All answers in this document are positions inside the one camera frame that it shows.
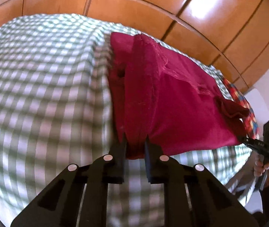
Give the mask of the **person's right hand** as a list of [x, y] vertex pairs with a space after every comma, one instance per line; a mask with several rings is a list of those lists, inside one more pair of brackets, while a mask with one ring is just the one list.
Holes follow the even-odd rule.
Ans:
[[267, 179], [264, 183], [264, 187], [269, 186], [269, 162], [267, 164], [263, 164], [260, 160], [260, 156], [256, 156], [255, 166], [254, 166], [254, 176], [261, 177], [263, 174], [267, 173]]

